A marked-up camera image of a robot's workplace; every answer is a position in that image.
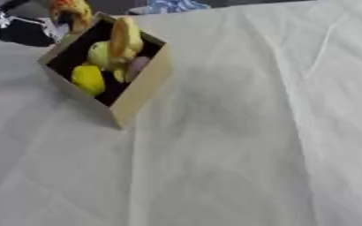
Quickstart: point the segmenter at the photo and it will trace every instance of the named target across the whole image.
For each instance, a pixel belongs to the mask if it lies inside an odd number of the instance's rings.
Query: yellow egg
[[[94,64],[103,70],[112,71],[109,68],[109,42],[108,41],[98,41],[93,44],[88,53],[87,61],[90,64]]]
[[[97,66],[93,65],[75,67],[72,71],[72,83],[93,96],[97,96],[105,90],[102,73]]]

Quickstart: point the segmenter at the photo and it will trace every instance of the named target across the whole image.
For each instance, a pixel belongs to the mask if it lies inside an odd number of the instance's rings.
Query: yellow toy
[[[100,69],[94,65],[75,67],[72,71],[72,83],[93,96],[97,96],[105,91],[102,73]]]
[[[132,18],[120,18],[113,26],[109,41],[98,41],[88,53],[87,61],[102,70],[114,73],[118,82],[125,82],[126,67],[143,48],[140,30]]]
[[[131,62],[142,50],[144,42],[140,29],[133,18],[117,19],[112,27],[109,41],[109,56],[113,64]]]

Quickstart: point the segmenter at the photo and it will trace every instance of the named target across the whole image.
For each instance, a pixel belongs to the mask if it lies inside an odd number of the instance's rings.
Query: white cloth
[[[362,1],[138,21],[174,72],[125,131],[0,42],[0,226],[362,225]]]

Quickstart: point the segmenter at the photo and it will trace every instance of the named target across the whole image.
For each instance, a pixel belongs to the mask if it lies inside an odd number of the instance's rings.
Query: open box
[[[124,128],[170,75],[170,62],[167,55],[168,45],[141,32],[144,48],[139,56],[148,56],[151,61],[132,83],[117,83],[115,79],[109,79],[112,76],[106,76],[106,90],[96,97],[74,86],[70,82],[73,68],[86,62],[87,52],[92,44],[109,40],[115,21],[116,19],[105,13],[98,12],[85,32],[63,39],[42,56],[39,63],[48,77],[63,91],[84,102],[101,117],[109,118],[118,127]]]

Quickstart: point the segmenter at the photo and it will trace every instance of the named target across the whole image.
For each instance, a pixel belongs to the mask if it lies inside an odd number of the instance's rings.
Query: orange toy
[[[72,15],[71,33],[79,33],[90,26],[92,11],[85,0],[50,0],[49,14],[55,24],[63,12]]]

